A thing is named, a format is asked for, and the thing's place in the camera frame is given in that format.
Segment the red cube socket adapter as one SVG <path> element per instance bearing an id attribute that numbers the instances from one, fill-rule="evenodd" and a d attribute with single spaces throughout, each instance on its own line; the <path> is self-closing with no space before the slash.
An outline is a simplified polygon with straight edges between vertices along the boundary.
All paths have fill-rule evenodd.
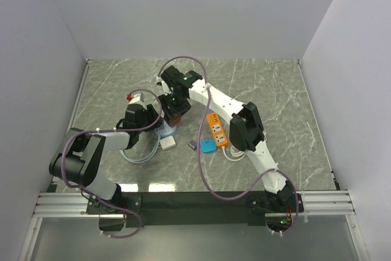
<path id="1" fill-rule="evenodd" d="M 182 117 L 183 117 L 182 114 L 175 115 L 175 116 L 169 116 L 168 114 L 165 114 L 164 120 L 168 124 L 168 126 L 174 127 L 181 122 Z"/>

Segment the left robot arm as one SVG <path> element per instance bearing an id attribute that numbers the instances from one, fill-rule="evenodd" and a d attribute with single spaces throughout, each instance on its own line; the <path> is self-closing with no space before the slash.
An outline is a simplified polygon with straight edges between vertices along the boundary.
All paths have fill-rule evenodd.
<path id="1" fill-rule="evenodd" d="M 162 121 L 151 104 L 130 103 L 125 117 L 117 122 L 113 133 L 88 134 L 79 128 L 71 128 L 49 164 L 49 173 L 61 179 L 65 174 L 69 183 L 99 197 L 106 212 L 115 213 L 126 204 L 121 187 L 98 172 L 102 155 L 131 149 L 142 132 L 160 127 Z"/>

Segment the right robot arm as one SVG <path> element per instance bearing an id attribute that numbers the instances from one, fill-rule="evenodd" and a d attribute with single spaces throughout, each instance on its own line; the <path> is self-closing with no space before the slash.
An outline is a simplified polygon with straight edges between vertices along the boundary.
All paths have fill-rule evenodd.
<path id="1" fill-rule="evenodd" d="M 274 161 L 268 146 L 257 106 L 229 97 L 213 87 L 206 74 L 194 71 L 181 73 L 174 66 L 164 64 L 156 77 L 157 85 L 163 88 L 159 96 L 164 119 L 176 125 L 190 110 L 189 102 L 196 101 L 213 111 L 229 124 L 229 141 L 250 159 L 263 182 L 266 198 L 273 211 L 292 208 L 299 212 L 299 196 L 296 189 Z"/>

